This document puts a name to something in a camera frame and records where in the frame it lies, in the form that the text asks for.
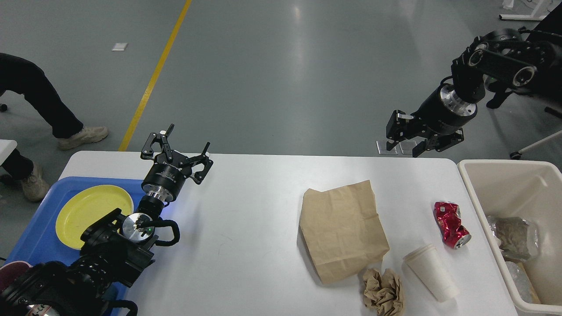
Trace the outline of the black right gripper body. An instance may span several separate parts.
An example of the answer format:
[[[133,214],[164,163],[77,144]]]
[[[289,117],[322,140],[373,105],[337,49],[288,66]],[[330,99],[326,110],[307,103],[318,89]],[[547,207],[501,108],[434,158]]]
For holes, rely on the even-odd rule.
[[[477,105],[462,100],[452,84],[441,84],[411,114],[394,110],[386,126],[387,140],[400,143],[416,137],[442,152],[464,141],[463,126],[477,114]]]

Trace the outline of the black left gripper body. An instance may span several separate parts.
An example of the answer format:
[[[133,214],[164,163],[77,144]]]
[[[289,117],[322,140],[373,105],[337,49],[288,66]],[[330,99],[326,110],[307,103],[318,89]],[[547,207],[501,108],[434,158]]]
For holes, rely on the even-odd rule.
[[[163,202],[177,199],[185,180],[191,175],[189,157],[180,152],[171,152],[169,156],[163,152],[153,159],[153,165],[142,182],[142,190],[147,194],[151,191],[163,197]]]

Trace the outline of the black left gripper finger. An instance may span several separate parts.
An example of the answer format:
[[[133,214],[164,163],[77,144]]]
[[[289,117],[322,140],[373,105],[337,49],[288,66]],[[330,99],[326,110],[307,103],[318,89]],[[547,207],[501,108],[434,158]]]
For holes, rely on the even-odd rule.
[[[174,159],[174,154],[168,138],[171,132],[173,132],[174,127],[174,124],[170,124],[167,130],[159,133],[150,133],[142,150],[140,151],[140,159],[152,161],[172,161]]]
[[[208,150],[211,143],[207,142],[202,152],[193,157],[184,156],[180,159],[181,174],[185,179],[191,179],[195,184],[202,184],[213,166]]]

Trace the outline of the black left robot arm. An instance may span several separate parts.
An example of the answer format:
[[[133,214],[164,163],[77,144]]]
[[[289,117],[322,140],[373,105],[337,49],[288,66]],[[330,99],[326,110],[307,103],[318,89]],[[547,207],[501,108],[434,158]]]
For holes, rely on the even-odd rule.
[[[187,179],[201,184],[213,166],[209,143],[192,157],[173,150],[173,129],[171,124],[149,134],[140,152],[141,159],[153,164],[142,182],[145,195],[138,208],[130,215],[115,208],[88,226],[76,261],[1,268],[3,316],[102,316],[114,309],[138,314],[135,302],[110,299],[107,291],[114,283],[131,287],[155,262],[153,246],[171,247],[180,241],[178,224],[161,218],[162,211],[177,199]]]

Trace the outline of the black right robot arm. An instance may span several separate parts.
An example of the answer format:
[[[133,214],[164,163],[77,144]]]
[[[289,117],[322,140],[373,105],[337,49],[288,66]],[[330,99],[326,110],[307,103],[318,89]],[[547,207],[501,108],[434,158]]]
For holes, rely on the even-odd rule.
[[[512,94],[561,96],[561,31],[502,29],[474,38],[452,60],[451,74],[411,114],[394,110],[386,126],[385,151],[420,137],[413,157],[425,151],[441,152],[464,141],[463,126],[476,117],[486,92],[486,104],[498,108]]]

